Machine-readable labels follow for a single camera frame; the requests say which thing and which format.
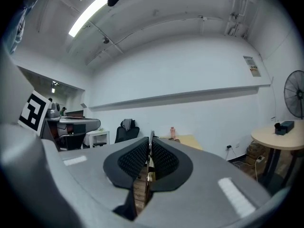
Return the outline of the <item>grey jacket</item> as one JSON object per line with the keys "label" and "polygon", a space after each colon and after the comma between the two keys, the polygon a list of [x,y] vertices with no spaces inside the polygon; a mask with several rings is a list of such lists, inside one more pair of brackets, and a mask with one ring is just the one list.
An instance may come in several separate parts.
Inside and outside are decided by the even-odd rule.
{"label": "grey jacket", "polygon": [[132,119],[124,119],[122,122],[121,122],[121,126],[126,130],[126,131],[129,131],[132,127]]}

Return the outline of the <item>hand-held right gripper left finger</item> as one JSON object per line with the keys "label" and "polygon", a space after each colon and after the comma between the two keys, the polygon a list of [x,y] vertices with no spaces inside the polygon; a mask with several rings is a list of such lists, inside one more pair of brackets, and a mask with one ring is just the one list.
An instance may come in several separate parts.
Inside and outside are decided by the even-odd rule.
{"label": "hand-held right gripper left finger", "polygon": [[148,138],[58,152],[43,140],[56,187],[76,215],[71,228],[147,228],[134,222],[133,182],[146,162]]}

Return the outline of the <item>round beige table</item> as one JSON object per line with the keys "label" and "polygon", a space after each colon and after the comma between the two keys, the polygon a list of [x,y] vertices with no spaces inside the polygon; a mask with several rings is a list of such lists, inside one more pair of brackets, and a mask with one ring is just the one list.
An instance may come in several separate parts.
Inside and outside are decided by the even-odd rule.
{"label": "round beige table", "polygon": [[[274,126],[267,126],[251,133],[252,139],[269,149],[264,172],[259,175],[258,182],[271,194],[284,188],[293,172],[295,163],[304,149],[304,120],[295,120],[294,128],[285,135],[275,134]],[[275,173],[281,151],[289,151],[292,155],[291,163],[285,177]]]}

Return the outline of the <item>white ceiling pipes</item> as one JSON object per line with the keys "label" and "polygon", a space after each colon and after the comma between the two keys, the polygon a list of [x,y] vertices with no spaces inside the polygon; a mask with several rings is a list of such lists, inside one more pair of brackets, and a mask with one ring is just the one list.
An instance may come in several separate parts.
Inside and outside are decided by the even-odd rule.
{"label": "white ceiling pipes", "polygon": [[250,0],[239,0],[240,9],[238,12],[234,10],[236,0],[232,1],[231,13],[229,15],[224,35],[235,36],[237,32],[238,25],[241,21],[245,21],[245,16],[247,15],[247,7]]}

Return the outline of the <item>dark teal box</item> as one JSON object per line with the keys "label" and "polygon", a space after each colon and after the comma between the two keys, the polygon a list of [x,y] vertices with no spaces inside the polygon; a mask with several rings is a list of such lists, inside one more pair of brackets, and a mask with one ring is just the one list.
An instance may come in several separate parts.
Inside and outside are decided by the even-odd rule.
{"label": "dark teal box", "polygon": [[274,127],[275,127],[275,134],[277,135],[285,135],[289,133],[293,128],[295,122],[294,121],[284,121],[282,123],[277,122]]}

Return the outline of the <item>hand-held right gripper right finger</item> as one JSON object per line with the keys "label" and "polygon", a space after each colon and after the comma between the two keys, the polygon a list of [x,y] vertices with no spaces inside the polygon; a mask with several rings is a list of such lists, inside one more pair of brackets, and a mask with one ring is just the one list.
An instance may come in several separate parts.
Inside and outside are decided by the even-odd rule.
{"label": "hand-held right gripper right finger", "polygon": [[217,155],[163,138],[154,141],[186,154],[193,170],[176,190],[154,193],[137,217],[137,224],[151,228],[223,228],[240,221],[218,184],[222,178],[230,178],[256,209],[271,199],[263,186]]}

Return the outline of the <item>silver pot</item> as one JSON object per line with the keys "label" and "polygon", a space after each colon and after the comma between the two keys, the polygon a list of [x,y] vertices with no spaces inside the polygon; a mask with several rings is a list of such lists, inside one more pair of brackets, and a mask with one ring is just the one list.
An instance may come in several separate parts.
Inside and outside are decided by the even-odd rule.
{"label": "silver pot", "polygon": [[55,102],[50,102],[46,118],[57,118],[60,116],[60,105]]}

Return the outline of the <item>black office chair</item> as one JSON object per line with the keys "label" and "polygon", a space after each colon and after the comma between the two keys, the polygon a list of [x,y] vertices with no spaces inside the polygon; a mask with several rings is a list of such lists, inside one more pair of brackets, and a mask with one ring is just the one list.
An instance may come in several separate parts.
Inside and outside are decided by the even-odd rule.
{"label": "black office chair", "polygon": [[135,120],[132,121],[132,127],[126,131],[121,125],[117,128],[115,143],[124,142],[138,137],[140,128],[135,125]]}

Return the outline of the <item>wall poster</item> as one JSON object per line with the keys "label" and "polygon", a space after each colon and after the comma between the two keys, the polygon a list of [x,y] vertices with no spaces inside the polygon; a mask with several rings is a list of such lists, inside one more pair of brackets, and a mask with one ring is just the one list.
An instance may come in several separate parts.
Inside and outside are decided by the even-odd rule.
{"label": "wall poster", "polygon": [[256,63],[254,62],[252,57],[243,56],[245,62],[247,63],[249,70],[253,77],[261,77],[261,74],[258,70]]}

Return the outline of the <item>long fluorescent ceiling light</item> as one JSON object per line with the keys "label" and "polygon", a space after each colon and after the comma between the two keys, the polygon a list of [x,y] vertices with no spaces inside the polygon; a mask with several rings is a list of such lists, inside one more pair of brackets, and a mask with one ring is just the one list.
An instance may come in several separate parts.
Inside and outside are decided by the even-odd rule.
{"label": "long fluorescent ceiling light", "polygon": [[107,0],[94,0],[86,10],[79,16],[69,31],[69,35],[75,37],[80,29],[97,13],[102,7],[107,4]]}

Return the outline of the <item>black standing fan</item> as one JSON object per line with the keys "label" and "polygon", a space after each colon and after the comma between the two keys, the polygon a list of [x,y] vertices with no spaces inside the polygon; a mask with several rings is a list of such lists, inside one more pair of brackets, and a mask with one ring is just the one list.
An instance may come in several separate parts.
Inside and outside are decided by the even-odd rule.
{"label": "black standing fan", "polygon": [[293,116],[304,118],[304,71],[296,70],[288,76],[284,86],[284,100]]}

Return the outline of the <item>grey desk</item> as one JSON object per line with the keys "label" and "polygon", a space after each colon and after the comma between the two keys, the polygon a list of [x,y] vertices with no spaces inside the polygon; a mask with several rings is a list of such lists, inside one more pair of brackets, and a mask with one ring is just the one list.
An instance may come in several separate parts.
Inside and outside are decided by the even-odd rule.
{"label": "grey desk", "polygon": [[80,133],[88,133],[97,130],[101,126],[101,122],[98,119],[85,118],[85,117],[71,117],[71,116],[59,116],[56,118],[46,118],[46,120],[60,130],[67,132],[77,131]]}

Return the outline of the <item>white side table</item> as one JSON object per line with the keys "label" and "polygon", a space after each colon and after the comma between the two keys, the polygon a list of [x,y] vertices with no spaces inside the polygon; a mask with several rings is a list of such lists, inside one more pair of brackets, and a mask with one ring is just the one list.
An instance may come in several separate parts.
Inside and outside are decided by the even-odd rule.
{"label": "white side table", "polygon": [[85,134],[83,140],[83,147],[93,148],[94,143],[105,143],[110,144],[110,134],[109,131],[91,131]]}

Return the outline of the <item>brown basket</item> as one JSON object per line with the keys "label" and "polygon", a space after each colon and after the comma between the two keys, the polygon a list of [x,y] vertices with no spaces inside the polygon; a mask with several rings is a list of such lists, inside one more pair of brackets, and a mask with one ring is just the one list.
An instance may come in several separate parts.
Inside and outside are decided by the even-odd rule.
{"label": "brown basket", "polygon": [[246,163],[249,165],[254,165],[258,156],[265,156],[265,158],[268,156],[269,150],[259,143],[252,142],[248,147],[246,151]]}

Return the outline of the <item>person's light blue shirt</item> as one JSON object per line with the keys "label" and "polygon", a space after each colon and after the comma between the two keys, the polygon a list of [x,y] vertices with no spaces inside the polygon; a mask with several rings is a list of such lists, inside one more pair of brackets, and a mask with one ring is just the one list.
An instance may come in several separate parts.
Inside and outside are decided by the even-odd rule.
{"label": "person's light blue shirt", "polygon": [[38,0],[23,0],[12,16],[4,32],[2,40],[7,51],[13,54],[22,40],[25,27],[25,19]]}

